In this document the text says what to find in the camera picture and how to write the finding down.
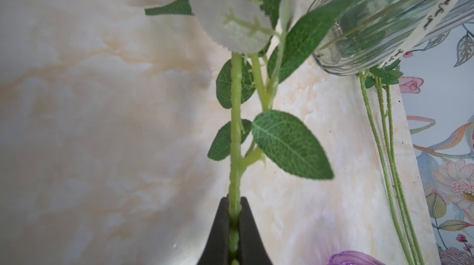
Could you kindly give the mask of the clear glass vase with twine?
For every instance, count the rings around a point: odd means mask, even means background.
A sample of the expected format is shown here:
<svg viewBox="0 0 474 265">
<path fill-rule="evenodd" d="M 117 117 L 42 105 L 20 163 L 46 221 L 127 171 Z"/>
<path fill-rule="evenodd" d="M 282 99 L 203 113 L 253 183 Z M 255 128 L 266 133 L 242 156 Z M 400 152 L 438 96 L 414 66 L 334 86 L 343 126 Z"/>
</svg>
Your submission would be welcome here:
<svg viewBox="0 0 474 265">
<path fill-rule="evenodd" d="M 341 0 L 314 0 L 311 10 Z M 349 0 L 314 51 L 333 75 L 354 75 L 433 39 L 474 16 L 474 0 Z"/>
</svg>

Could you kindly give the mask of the small red rose stem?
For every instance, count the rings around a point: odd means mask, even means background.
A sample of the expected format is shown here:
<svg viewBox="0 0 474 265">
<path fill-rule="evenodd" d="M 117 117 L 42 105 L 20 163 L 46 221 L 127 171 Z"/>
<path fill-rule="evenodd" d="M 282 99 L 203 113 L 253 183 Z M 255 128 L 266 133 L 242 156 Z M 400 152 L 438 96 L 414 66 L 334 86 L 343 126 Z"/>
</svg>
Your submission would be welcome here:
<svg viewBox="0 0 474 265">
<path fill-rule="evenodd" d="M 229 50 L 216 82 L 216 96 L 229 109 L 207 156 L 230 159 L 229 265 L 240 265 L 240 183 L 244 172 L 269 159 L 281 170 L 311 180 L 331 180 L 333 171 L 315 135 L 297 117 L 274 110 L 279 84 L 317 49 L 350 5 L 332 2 L 294 20 L 293 0 L 176 0 L 145 14 L 194 16 L 207 35 Z"/>
</svg>

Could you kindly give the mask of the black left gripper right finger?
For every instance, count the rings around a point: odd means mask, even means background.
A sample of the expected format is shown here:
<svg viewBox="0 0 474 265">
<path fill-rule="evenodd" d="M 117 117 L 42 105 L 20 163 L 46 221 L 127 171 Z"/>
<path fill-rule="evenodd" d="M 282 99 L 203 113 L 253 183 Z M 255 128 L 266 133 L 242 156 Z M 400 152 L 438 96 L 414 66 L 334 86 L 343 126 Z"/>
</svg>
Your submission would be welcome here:
<svg viewBox="0 0 474 265">
<path fill-rule="evenodd" d="M 238 261 L 241 265 L 273 265 L 262 239 L 246 197 L 241 197 L 239 216 Z"/>
</svg>

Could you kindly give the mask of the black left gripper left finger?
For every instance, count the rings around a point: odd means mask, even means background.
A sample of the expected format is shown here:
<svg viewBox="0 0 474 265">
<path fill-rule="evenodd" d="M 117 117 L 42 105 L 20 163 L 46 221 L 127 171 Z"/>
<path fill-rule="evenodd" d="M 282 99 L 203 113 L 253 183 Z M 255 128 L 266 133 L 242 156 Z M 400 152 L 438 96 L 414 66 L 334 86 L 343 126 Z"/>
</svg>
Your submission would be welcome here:
<svg viewBox="0 0 474 265">
<path fill-rule="evenodd" d="M 197 265 L 228 265 L 230 219 L 228 198 L 220 200 L 204 251 Z"/>
</svg>

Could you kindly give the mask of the purple blue glass vase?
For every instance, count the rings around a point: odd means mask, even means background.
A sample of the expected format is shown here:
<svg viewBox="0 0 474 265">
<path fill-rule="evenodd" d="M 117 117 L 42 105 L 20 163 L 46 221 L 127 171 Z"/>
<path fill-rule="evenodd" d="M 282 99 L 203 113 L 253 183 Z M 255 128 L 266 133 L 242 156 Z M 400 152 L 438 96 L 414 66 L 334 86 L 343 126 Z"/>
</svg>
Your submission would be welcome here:
<svg viewBox="0 0 474 265">
<path fill-rule="evenodd" d="M 374 257 L 359 251 L 342 251 L 334 254 L 327 265 L 385 265 Z"/>
</svg>

